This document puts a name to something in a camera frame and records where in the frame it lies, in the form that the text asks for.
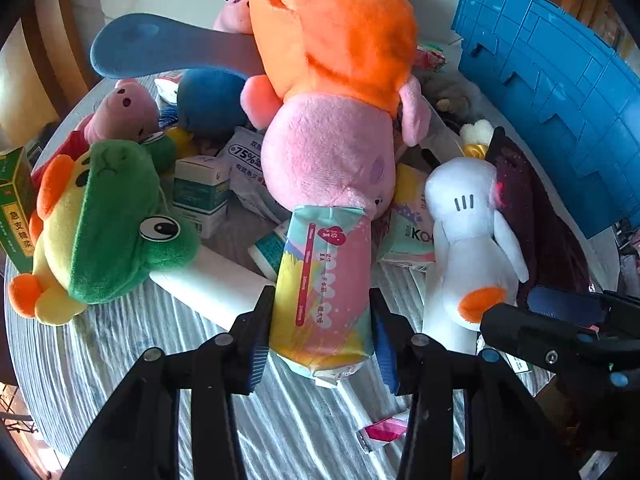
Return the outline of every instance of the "white paper roll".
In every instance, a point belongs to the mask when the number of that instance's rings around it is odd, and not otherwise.
[[[200,246],[186,267],[154,270],[152,280],[201,316],[229,330],[239,314],[254,309],[266,278]]]
[[[427,294],[424,302],[422,332],[433,337],[447,350],[476,355],[478,333],[460,326],[446,313],[440,294],[436,292],[439,279],[437,265],[428,266],[425,275]]]

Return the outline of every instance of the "blue paddle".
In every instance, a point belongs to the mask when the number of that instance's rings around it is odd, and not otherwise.
[[[253,36],[154,14],[125,14],[105,26],[91,46],[91,64],[113,79],[183,68],[217,68],[244,79],[264,74]]]

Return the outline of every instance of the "blue plastic crate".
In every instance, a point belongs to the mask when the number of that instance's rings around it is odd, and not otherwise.
[[[460,0],[452,28],[584,235],[640,226],[640,81],[613,49],[547,0]]]

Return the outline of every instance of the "white duck plush toy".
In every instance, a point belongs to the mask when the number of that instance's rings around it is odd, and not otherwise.
[[[477,331],[482,314],[497,303],[515,305],[518,281],[529,279],[518,239],[497,209],[495,166],[454,158],[428,177],[425,198],[440,275],[434,293],[456,323]]]

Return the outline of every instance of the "green plush toy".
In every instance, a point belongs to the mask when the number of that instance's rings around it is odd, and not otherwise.
[[[193,225],[169,210],[150,154],[130,140],[96,142],[75,162],[55,157],[36,212],[33,273],[16,276],[8,292],[19,314],[46,324],[65,324],[198,250]]]

